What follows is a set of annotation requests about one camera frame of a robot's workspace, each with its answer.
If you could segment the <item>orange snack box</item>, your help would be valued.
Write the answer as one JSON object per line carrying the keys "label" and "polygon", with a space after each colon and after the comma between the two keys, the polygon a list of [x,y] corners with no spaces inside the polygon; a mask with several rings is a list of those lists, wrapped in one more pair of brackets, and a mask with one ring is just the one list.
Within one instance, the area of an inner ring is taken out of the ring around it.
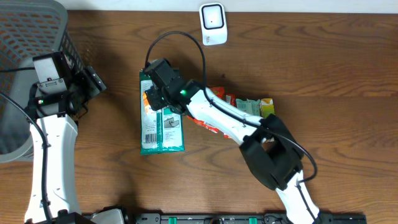
{"label": "orange snack box", "polygon": [[148,103],[148,100],[147,100],[147,94],[146,94],[146,92],[144,92],[144,93],[142,94],[142,100],[143,100],[144,106],[147,107],[147,106],[149,105],[149,103]]}

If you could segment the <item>green snack bag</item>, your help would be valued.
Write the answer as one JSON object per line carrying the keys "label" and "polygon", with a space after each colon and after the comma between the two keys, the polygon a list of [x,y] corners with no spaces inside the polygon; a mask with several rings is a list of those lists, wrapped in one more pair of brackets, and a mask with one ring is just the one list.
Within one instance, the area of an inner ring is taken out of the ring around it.
{"label": "green snack bag", "polygon": [[141,155],[183,152],[182,116],[168,108],[153,111],[144,106],[142,94],[152,85],[152,81],[139,72],[140,110],[141,110]]}

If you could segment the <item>red chips bag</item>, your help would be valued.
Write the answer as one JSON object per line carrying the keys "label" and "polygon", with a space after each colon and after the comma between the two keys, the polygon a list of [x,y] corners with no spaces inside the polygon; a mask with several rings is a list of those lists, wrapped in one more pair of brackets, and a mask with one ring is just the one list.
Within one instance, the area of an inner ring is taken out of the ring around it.
{"label": "red chips bag", "polygon": [[210,104],[205,93],[211,100],[221,101],[225,90],[223,87],[213,87],[196,92],[187,105],[190,119],[197,125],[213,133],[218,133],[220,132],[218,119],[222,117],[222,112]]}

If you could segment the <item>red snack stick packet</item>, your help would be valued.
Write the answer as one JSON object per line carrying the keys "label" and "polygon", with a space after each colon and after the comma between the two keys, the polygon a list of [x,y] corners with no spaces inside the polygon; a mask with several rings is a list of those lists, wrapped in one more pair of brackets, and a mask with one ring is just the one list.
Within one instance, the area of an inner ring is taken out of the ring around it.
{"label": "red snack stick packet", "polygon": [[225,100],[231,106],[236,107],[236,95],[229,93],[225,94]]}

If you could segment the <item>light blue snack packet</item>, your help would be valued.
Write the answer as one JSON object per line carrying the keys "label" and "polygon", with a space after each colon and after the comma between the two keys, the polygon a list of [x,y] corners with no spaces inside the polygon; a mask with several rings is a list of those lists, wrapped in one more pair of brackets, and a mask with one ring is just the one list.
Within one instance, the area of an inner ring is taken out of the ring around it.
{"label": "light blue snack packet", "polygon": [[236,99],[236,107],[237,109],[248,113],[252,114],[254,116],[260,116],[260,105],[261,101],[260,100],[241,100],[241,99]]}

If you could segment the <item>green yellow juice carton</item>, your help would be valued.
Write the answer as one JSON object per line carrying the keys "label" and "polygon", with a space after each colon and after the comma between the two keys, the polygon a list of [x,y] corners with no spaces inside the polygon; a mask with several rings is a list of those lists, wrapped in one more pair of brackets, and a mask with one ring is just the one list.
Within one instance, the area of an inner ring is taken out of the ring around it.
{"label": "green yellow juice carton", "polygon": [[272,98],[263,98],[260,101],[260,111],[263,118],[267,118],[270,114],[275,114],[274,103]]}

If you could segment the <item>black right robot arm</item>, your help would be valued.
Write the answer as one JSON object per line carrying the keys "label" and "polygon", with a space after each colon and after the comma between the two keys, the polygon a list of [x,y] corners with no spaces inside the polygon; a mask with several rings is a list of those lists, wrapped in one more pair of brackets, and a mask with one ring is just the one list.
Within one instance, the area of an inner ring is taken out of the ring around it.
{"label": "black right robot arm", "polygon": [[205,85],[186,82],[164,58],[147,62],[143,73],[153,82],[145,92],[152,110],[169,108],[224,132],[238,144],[252,175],[277,192],[289,222],[321,222],[320,210],[312,202],[303,176],[302,158],[309,153],[276,115],[262,118],[237,109]]}

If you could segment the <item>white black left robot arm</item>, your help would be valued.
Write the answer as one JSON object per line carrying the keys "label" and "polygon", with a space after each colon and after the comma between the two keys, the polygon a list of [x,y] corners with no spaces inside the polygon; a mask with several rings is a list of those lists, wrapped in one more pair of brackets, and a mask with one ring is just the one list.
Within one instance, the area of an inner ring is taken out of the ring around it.
{"label": "white black left robot arm", "polygon": [[25,108],[34,160],[32,191],[25,223],[127,223],[120,207],[84,215],[75,188],[78,118],[86,104],[106,89],[92,67],[79,68],[73,56],[58,51],[33,58],[38,82]]}

